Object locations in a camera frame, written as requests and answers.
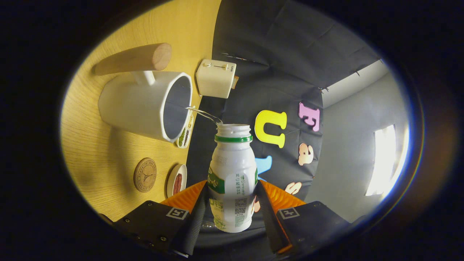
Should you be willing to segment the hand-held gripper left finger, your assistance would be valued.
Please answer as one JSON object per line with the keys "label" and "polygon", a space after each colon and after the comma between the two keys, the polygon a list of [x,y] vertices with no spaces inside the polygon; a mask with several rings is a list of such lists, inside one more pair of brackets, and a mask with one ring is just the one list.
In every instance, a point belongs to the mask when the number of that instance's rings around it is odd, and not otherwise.
{"label": "hand-held gripper left finger", "polygon": [[188,258],[202,228],[207,193],[204,180],[160,203],[147,200],[117,221],[105,220],[151,251]]}

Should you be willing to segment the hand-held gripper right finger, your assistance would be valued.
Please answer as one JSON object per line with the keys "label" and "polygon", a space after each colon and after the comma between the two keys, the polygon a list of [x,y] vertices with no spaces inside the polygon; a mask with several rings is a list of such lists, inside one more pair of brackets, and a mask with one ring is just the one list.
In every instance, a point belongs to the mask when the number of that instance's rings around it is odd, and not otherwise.
{"label": "hand-held gripper right finger", "polygon": [[319,201],[305,203],[269,182],[259,180],[260,202],[270,249],[279,256],[303,255],[335,242],[362,223],[350,223]]}

